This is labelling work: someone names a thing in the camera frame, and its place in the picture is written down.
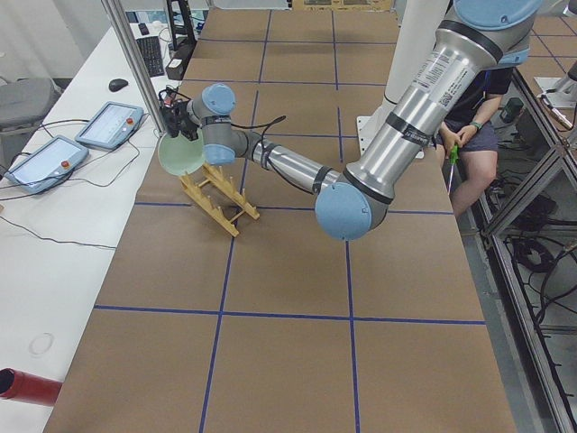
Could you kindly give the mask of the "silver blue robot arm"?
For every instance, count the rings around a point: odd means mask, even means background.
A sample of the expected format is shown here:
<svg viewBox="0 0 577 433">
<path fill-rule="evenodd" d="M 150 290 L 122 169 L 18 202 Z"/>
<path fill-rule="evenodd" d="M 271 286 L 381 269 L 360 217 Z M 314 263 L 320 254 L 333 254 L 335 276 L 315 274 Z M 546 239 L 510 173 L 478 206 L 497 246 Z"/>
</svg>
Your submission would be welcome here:
<svg viewBox="0 0 577 433">
<path fill-rule="evenodd" d="M 359 160 L 336 171 L 265 138 L 261 126 L 234 126 L 236 99 L 223 83 L 166 106 L 169 128 L 158 148 L 162 168 L 187 176 L 203 165 L 244 158 L 316 196 L 316 220 L 330 236 L 354 240 L 378 226 L 409 164 L 454 113 L 469 114 L 503 90 L 502 75 L 524 62 L 538 1 L 456 1 L 435 45 L 391 111 L 361 116 Z"/>
</svg>

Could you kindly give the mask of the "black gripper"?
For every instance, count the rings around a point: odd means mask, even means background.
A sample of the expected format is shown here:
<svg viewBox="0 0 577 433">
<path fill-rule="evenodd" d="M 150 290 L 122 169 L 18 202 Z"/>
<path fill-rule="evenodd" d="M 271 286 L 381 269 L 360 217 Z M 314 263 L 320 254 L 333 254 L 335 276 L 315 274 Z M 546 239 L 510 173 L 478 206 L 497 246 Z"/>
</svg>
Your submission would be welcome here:
<svg viewBox="0 0 577 433">
<path fill-rule="evenodd" d="M 173 88 L 165 88 L 158 93 L 160 112 L 169 135 L 172 138 L 179 134 L 194 142 L 198 139 L 197 127 L 188 114 L 189 97 L 180 94 Z"/>
</svg>

